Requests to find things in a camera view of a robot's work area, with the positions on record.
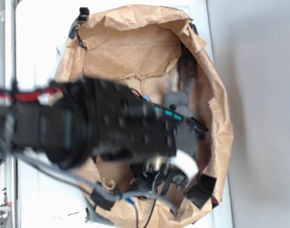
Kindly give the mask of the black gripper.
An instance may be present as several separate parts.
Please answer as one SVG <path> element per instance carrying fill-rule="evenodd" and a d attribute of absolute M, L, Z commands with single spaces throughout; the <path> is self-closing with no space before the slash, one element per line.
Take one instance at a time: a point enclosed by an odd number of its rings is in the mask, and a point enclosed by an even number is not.
<path fill-rule="evenodd" d="M 167 160 L 178 149 L 197 156 L 197 142 L 207 127 L 162 104 L 148 102 L 125 85 L 93 79 L 97 142 L 93 156 L 131 163 Z"/>

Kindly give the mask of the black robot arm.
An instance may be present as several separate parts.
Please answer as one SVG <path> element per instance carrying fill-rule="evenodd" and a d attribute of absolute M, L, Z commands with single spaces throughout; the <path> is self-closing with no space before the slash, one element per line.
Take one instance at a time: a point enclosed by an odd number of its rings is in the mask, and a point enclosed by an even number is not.
<path fill-rule="evenodd" d="M 183 151 L 196 157 L 197 141 L 207 128 L 170 104 L 151 103 L 131 88 L 84 77 L 55 83 L 44 90 L 12 93 L 0 105 L 0 157 L 26 148 L 44 152 L 61 169 L 83 164 L 88 157 L 105 161 L 153 163 Z"/>

